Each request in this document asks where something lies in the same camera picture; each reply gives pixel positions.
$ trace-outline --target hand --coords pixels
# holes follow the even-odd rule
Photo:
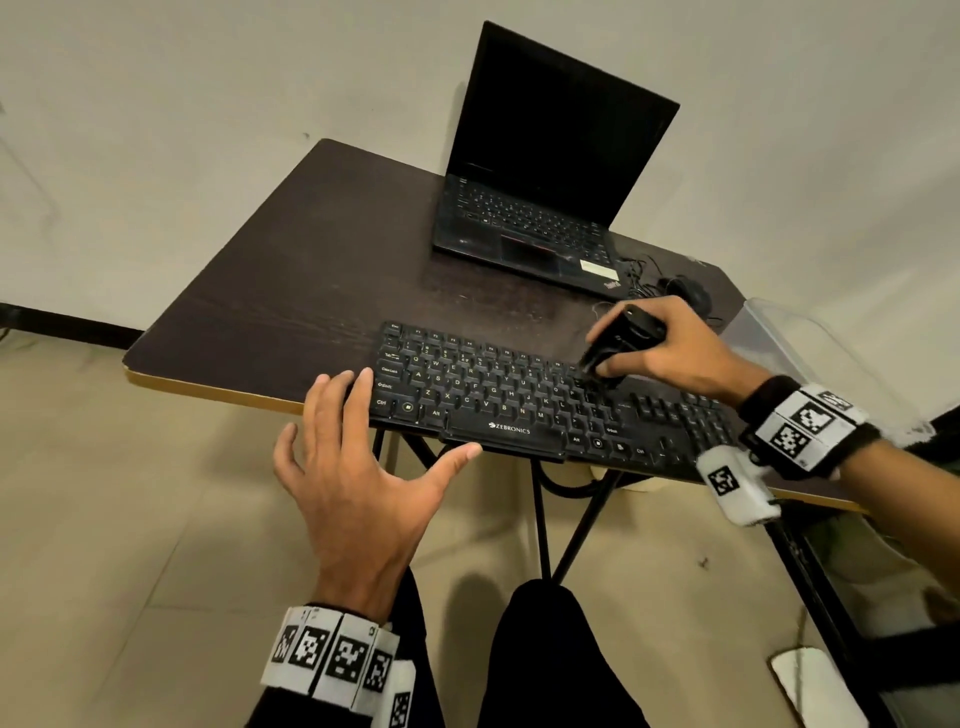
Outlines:
[[[313,601],[382,624],[446,486],[482,448],[453,449],[409,482],[386,473],[367,439],[373,372],[360,373],[344,405],[352,381],[353,372],[317,377],[303,405],[303,467],[290,423],[276,440],[274,473],[297,502],[320,560]]]
[[[738,407],[770,378],[763,367],[733,353],[720,337],[676,296],[618,303],[587,334],[592,342],[627,303],[666,325],[666,341],[645,352],[611,356],[597,366],[600,376],[644,375],[677,389]]]

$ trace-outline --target black keyboard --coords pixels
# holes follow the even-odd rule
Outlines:
[[[731,444],[726,408],[646,379],[606,391],[576,367],[458,334],[384,324],[371,424],[511,455],[700,481],[694,460]]]
[[[603,229],[558,212],[531,205],[464,178],[457,181],[457,214],[492,228],[537,238],[558,253],[574,253],[584,260],[610,266]]]

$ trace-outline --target black sleeve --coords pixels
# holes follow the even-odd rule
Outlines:
[[[351,713],[347,708],[322,703],[308,695],[286,691],[283,688],[266,688],[260,695],[248,728],[292,728],[302,725],[317,725],[324,728],[369,728],[372,720]]]

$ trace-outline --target wall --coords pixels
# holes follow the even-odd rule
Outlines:
[[[485,18],[681,102],[616,230],[960,400],[951,0],[0,0],[0,300],[143,328],[319,137],[443,170]]]

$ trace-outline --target beige tile floor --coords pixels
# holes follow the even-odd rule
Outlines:
[[[270,472],[286,418],[137,389],[120,356],[0,343],[0,723],[241,725],[313,578]],[[475,725],[499,615],[537,573],[523,465],[471,463],[414,561],[451,728]],[[583,506],[546,496],[554,559]],[[794,724],[765,658],[795,641],[800,600],[763,531],[703,487],[614,494],[566,585],[656,728]]]

